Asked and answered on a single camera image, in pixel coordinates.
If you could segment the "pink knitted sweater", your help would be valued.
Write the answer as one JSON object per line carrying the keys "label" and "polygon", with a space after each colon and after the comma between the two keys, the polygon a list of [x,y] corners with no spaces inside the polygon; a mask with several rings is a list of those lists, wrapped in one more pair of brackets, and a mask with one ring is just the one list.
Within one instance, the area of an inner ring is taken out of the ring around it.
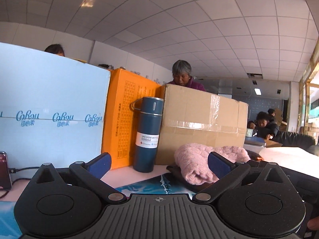
{"label": "pink knitted sweater", "polygon": [[248,152],[242,147],[210,147],[196,143],[182,145],[175,151],[174,159],[181,169],[181,175],[189,184],[199,186],[219,180],[208,166],[208,155],[211,152],[216,152],[232,163],[250,160]]}

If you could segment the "seated person in black jacket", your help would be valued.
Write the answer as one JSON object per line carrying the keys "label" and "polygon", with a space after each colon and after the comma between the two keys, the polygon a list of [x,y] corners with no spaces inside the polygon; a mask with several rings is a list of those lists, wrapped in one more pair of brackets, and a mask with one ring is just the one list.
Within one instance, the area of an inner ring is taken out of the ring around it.
{"label": "seated person in black jacket", "polygon": [[249,121],[247,124],[249,129],[257,132],[257,137],[266,140],[275,138],[279,131],[279,126],[275,120],[266,112],[259,112],[255,121]]}

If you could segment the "anime print desk mat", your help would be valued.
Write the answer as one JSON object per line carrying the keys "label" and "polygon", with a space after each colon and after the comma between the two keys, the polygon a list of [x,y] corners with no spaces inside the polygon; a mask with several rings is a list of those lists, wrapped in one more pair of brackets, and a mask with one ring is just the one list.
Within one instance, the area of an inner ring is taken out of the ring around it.
{"label": "anime print desk mat", "polygon": [[[195,195],[195,192],[183,186],[171,173],[116,189],[127,197],[131,194],[188,194],[192,198]],[[22,234],[14,217],[15,204],[16,201],[1,201],[1,238],[19,238]]]}

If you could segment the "brown cardboard box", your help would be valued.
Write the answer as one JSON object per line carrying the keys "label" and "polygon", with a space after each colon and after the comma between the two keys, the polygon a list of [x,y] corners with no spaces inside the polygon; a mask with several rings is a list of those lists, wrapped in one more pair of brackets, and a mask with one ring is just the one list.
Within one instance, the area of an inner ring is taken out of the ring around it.
{"label": "brown cardboard box", "polygon": [[211,147],[242,147],[248,121],[248,104],[209,92],[166,84],[157,148],[157,165],[174,162],[175,151],[184,144]]}

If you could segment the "light blue carton box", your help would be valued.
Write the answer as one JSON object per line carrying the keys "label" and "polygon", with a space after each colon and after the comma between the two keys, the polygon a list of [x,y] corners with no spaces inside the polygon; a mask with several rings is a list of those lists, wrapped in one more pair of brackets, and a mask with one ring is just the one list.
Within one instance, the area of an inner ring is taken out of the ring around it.
{"label": "light blue carton box", "polygon": [[1,151],[14,179],[101,153],[109,82],[103,68],[1,44]]}

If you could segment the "dark blue vacuum bottle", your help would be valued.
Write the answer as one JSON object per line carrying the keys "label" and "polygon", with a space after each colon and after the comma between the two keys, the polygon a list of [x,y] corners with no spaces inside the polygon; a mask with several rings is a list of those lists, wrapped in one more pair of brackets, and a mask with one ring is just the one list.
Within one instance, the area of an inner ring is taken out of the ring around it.
{"label": "dark blue vacuum bottle", "polygon": [[143,97],[130,104],[138,111],[139,121],[136,134],[136,149],[133,168],[141,173],[154,169],[160,137],[164,100],[158,97]]}

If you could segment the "smartphone with lit screen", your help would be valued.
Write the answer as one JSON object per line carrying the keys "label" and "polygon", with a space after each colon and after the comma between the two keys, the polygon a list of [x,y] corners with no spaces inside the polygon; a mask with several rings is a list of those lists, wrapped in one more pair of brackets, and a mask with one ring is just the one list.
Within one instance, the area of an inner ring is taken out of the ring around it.
{"label": "smartphone with lit screen", "polygon": [[5,152],[0,152],[0,188],[1,190],[11,190],[12,188],[8,158]]}

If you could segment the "orange carton box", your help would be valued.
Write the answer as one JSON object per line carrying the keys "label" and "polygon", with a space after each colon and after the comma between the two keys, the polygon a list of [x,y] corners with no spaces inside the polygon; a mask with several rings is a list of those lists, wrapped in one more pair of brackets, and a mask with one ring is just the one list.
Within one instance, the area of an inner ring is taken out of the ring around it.
{"label": "orange carton box", "polygon": [[160,97],[161,86],[154,81],[123,69],[111,71],[106,100],[102,152],[111,155],[111,169],[131,166],[135,155],[135,141],[139,111],[143,97]]}

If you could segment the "grey-haired woman in purple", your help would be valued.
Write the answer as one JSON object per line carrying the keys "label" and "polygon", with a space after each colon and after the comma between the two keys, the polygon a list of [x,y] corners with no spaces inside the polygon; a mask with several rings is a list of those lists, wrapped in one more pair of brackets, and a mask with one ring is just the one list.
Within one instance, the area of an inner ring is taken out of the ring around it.
{"label": "grey-haired woman in purple", "polygon": [[184,60],[176,61],[172,66],[172,81],[168,84],[193,88],[195,90],[206,91],[201,83],[194,81],[191,75],[191,65]]}

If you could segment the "dark-haired person behind boxes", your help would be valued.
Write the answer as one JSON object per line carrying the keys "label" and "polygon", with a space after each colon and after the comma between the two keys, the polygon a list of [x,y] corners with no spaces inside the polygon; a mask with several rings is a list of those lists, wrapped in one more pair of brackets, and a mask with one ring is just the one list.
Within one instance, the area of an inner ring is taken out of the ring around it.
{"label": "dark-haired person behind boxes", "polygon": [[61,44],[51,44],[44,51],[62,57],[65,56],[64,49]]}

